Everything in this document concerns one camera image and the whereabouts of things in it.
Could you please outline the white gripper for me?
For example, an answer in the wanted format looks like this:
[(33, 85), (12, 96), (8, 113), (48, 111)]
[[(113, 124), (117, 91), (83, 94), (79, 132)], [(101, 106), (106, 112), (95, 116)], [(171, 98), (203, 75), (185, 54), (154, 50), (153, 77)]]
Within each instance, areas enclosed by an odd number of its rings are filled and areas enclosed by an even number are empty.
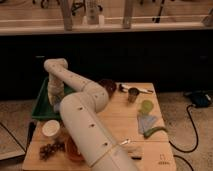
[(47, 85), (47, 90), (49, 103), (52, 106), (54, 106), (56, 103), (59, 103), (65, 96), (63, 82), (54, 83), (49, 81)]

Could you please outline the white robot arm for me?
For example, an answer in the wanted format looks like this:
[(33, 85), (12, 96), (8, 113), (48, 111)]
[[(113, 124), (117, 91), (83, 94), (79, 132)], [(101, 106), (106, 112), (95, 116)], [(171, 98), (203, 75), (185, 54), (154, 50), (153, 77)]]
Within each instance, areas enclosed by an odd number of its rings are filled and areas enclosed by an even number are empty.
[(44, 68), (49, 73), (51, 94), (59, 93), (63, 84), (75, 90), (61, 100), (59, 112), (91, 171), (140, 171), (97, 116), (108, 104), (107, 90), (69, 71), (63, 58), (46, 60)]

